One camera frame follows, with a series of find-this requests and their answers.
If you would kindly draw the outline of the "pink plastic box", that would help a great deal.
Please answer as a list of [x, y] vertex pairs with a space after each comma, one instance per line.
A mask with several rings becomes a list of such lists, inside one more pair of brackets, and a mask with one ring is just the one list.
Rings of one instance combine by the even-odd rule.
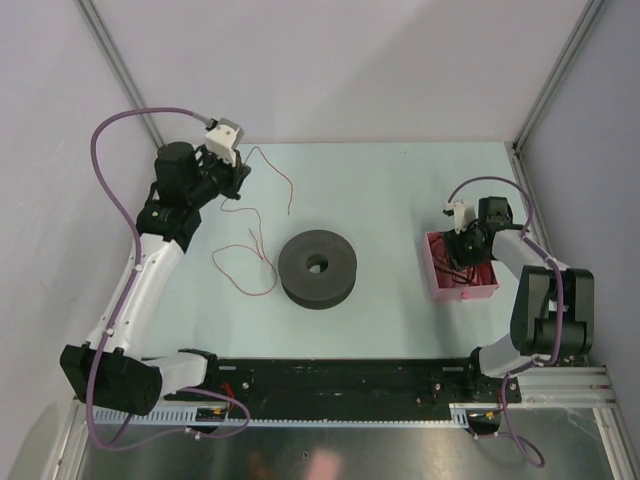
[[427, 232], [423, 240], [423, 262], [431, 298], [438, 302], [484, 300], [499, 288], [491, 262], [455, 271], [447, 262], [439, 232]]

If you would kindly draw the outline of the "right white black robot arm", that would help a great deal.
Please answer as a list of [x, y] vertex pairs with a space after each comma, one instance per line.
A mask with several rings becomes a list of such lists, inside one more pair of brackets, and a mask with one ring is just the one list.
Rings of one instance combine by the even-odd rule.
[[591, 350], [595, 279], [589, 270], [568, 266], [536, 243], [514, 222], [504, 197], [485, 197], [477, 206], [449, 201], [443, 212], [453, 220], [442, 238], [454, 271], [496, 261], [513, 274], [518, 288], [508, 333], [473, 350], [462, 371], [435, 382], [434, 397], [484, 401], [496, 391], [497, 380], [509, 382], [561, 356]]

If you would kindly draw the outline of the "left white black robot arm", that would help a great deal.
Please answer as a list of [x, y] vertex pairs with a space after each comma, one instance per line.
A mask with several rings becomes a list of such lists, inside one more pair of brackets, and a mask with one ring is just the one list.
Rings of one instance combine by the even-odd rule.
[[160, 147], [154, 170], [117, 292], [88, 338], [65, 346], [60, 356], [79, 400], [136, 416], [183, 388], [202, 400], [220, 390], [209, 354], [184, 348], [151, 358], [142, 344], [164, 287], [201, 224], [201, 209], [218, 196], [239, 199], [251, 172], [242, 161], [230, 165], [208, 147], [187, 142]]

